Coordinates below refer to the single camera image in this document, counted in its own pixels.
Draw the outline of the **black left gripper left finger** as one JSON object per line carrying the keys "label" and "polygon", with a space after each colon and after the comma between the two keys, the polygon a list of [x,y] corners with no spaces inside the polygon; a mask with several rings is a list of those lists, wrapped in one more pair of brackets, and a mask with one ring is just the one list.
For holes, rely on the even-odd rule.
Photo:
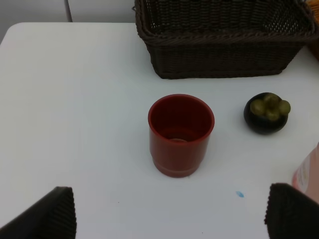
{"label": "black left gripper left finger", "polygon": [[77,221],[71,187],[55,187],[0,229],[2,239],[74,239]]}

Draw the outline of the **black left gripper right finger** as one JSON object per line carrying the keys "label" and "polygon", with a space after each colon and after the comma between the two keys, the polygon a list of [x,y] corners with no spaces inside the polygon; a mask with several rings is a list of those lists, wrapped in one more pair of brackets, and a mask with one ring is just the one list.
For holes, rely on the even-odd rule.
{"label": "black left gripper right finger", "polygon": [[271,239],[317,239],[319,205],[286,183],[270,186],[264,223]]}

